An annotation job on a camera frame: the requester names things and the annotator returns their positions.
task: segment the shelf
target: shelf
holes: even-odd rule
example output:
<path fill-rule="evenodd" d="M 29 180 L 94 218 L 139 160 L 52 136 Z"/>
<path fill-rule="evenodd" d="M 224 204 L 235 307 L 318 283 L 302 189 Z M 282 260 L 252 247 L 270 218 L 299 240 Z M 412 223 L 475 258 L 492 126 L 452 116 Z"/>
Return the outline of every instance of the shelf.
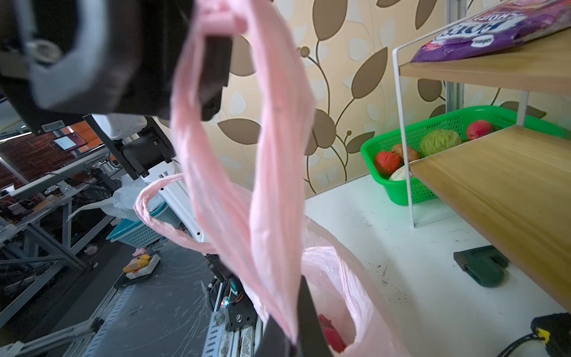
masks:
<path fill-rule="evenodd" d="M 571 29 L 480 57 L 406 63 L 404 77 L 571 95 Z"/>
<path fill-rule="evenodd" d="M 571 311 L 571 142 L 512 126 L 411 172 Z"/>

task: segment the bolt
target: bolt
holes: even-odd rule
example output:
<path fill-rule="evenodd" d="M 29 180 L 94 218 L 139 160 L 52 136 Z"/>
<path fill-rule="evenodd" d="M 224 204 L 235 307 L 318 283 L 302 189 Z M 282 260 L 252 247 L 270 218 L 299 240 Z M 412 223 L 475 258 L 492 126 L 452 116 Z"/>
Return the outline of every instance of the bolt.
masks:
<path fill-rule="evenodd" d="M 62 50 L 53 43 L 45 39 L 35 39 L 27 44 L 30 54 L 38 61 L 53 64 L 62 59 Z"/>

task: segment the dark green object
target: dark green object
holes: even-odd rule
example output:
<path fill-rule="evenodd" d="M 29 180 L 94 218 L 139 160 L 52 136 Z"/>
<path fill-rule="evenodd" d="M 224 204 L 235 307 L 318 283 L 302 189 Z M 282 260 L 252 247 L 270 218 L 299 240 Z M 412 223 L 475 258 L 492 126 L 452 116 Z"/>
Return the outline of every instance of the dark green object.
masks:
<path fill-rule="evenodd" d="M 495 287 L 504 280 L 508 258 L 494 246 L 485 246 L 454 253 L 454 260 L 476 283 Z"/>

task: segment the purple snack package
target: purple snack package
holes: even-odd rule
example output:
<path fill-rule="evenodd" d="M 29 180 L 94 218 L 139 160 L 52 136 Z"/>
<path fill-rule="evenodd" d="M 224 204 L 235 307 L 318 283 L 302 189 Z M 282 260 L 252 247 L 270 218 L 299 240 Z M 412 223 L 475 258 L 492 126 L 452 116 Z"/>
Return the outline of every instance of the purple snack package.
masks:
<path fill-rule="evenodd" d="M 571 27 L 571 0 L 507 0 L 445 30 L 411 62 L 438 62 L 507 49 Z"/>

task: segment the teal plastic basket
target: teal plastic basket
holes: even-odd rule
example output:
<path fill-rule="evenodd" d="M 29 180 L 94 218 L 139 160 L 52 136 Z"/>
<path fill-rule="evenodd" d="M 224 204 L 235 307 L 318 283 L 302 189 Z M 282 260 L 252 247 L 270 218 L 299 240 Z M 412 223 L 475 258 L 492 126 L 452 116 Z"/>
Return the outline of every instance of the teal plastic basket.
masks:
<path fill-rule="evenodd" d="M 174 227 L 180 226 L 180 219 L 166 203 L 163 203 L 159 208 L 151 212 L 151 217 L 170 223 Z M 136 248 L 144 248 L 160 238 L 162 238 L 160 234 L 150 229 L 140 220 L 133 222 L 128 219 L 122 220 L 107 236 L 107 240 L 112 242 L 120 241 Z"/>
<path fill-rule="evenodd" d="M 476 106 L 455 110 L 439 115 L 422 122 L 411 124 L 405 128 L 407 144 L 416 151 L 419 150 L 420 141 L 429 132 L 436 129 L 455 130 L 462 139 L 467 139 L 466 129 L 478 120 L 486 120 L 495 127 L 507 128 L 516 124 L 517 113 L 513 110 L 496 106 Z M 525 118 L 527 129 L 539 131 L 554 137 L 568 138 L 569 131 L 552 123 L 527 116 Z M 361 154 L 373 176 L 373 179 L 384 186 L 389 199 L 401 206 L 408 205 L 407 182 L 389 181 L 389 177 L 379 174 L 373 162 L 381 151 L 390 151 L 393 145 L 401 143 L 400 129 L 369 139 L 361 146 Z M 412 202 L 418 203 L 436 198 L 436 195 L 416 177 L 411 179 Z"/>

